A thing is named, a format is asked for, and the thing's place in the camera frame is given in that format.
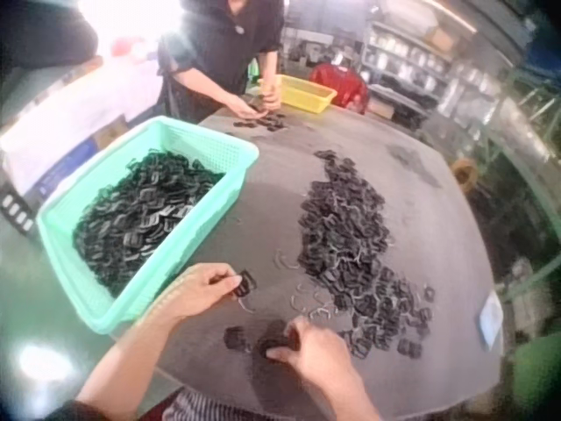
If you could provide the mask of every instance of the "green plastic basket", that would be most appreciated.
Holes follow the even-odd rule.
[[[127,174],[126,165],[133,159],[142,160],[151,149],[198,159],[225,176],[113,298],[75,251],[72,232],[98,190],[122,179]],[[259,149],[244,140],[159,117],[127,132],[66,179],[41,207],[37,222],[54,272],[86,325],[95,332],[109,333],[120,322],[140,316],[164,281],[187,261],[236,202],[245,172],[258,156]]]

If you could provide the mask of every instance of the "yellow plastic basket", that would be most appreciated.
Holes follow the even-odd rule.
[[[292,76],[280,76],[282,102],[301,110],[319,114],[327,108],[337,91]]]

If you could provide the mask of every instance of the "black shirt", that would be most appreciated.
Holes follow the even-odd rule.
[[[160,43],[160,70],[166,78],[165,94],[176,100],[179,117],[198,122],[221,105],[170,77],[170,58],[178,65],[175,72],[196,68],[228,92],[243,94],[251,60],[279,48],[284,2],[247,0],[235,16],[228,0],[182,0],[181,5],[181,30]]]

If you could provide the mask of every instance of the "gray table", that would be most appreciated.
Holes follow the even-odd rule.
[[[238,202],[195,253],[192,261],[227,261],[247,268],[259,288],[249,297],[255,314],[236,303],[181,326],[160,366],[181,382],[228,403],[253,410],[322,416],[283,367],[226,349],[224,329],[244,326],[257,340],[275,319],[297,315],[289,303],[301,270],[278,269],[277,249],[290,261],[300,252],[298,217],[310,182],[324,178],[312,153],[333,149],[356,161],[359,172],[386,198],[393,245],[382,261],[414,284],[433,286],[432,333],[421,360],[373,350],[355,360],[382,415],[405,417],[441,410],[484,392],[499,380],[501,343],[487,351],[477,316],[493,288],[479,229],[442,157],[418,141],[349,111],[330,107],[312,115],[286,107],[288,129],[236,128],[227,111],[202,125],[253,142],[260,150]],[[306,304],[312,305],[311,296]],[[351,326],[349,317],[330,327]]]

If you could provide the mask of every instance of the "hand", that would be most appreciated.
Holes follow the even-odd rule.
[[[261,93],[263,106],[267,111],[275,111],[281,107],[281,87],[274,79],[272,82],[263,81]]]
[[[175,325],[209,309],[242,281],[226,263],[199,263],[179,275],[154,302],[149,314]]]
[[[236,95],[229,94],[224,101],[226,105],[234,114],[240,118],[257,120],[264,117],[267,111],[258,112],[250,107],[242,98]]]
[[[352,366],[345,342],[336,333],[313,326],[303,317],[290,322],[290,330],[298,335],[300,351],[288,347],[271,348],[267,350],[267,358],[289,364],[327,397],[364,388],[360,375]]]

